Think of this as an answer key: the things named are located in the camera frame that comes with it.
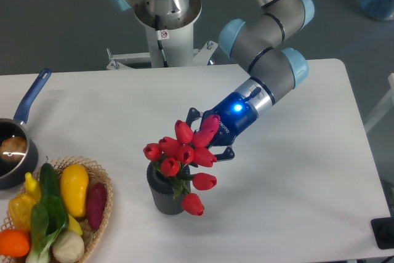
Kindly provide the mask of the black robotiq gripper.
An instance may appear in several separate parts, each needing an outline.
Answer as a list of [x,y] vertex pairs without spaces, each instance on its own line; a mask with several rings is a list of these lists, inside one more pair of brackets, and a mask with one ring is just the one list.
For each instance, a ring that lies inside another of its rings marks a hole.
[[[219,128],[210,142],[210,146],[226,146],[222,153],[215,153],[217,162],[229,161],[235,157],[231,145],[247,127],[257,119],[258,112],[254,110],[251,100],[257,96],[257,92],[251,92],[247,97],[243,97],[238,92],[232,92],[220,103],[210,110],[205,111],[205,119],[210,115],[219,115]],[[203,123],[203,113],[195,107],[188,111],[186,124],[192,127],[195,121],[199,121],[196,129],[200,129]]]

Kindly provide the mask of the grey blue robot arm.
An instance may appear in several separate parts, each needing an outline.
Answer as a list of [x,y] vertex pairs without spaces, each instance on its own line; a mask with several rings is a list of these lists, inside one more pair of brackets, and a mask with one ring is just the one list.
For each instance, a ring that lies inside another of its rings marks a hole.
[[[193,49],[193,25],[201,13],[201,0],[111,0],[119,10],[132,9],[145,27],[150,62],[154,68],[190,66],[198,59]],[[279,102],[308,76],[308,63],[298,51],[276,47],[304,28],[313,18],[312,0],[257,0],[262,16],[248,24],[227,23],[219,46],[249,78],[214,108],[200,113],[191,109],[187,124],[210,115],[220,117],[211,140],[225,147],[217,160],[234,157],[231,145],[265,111]]]

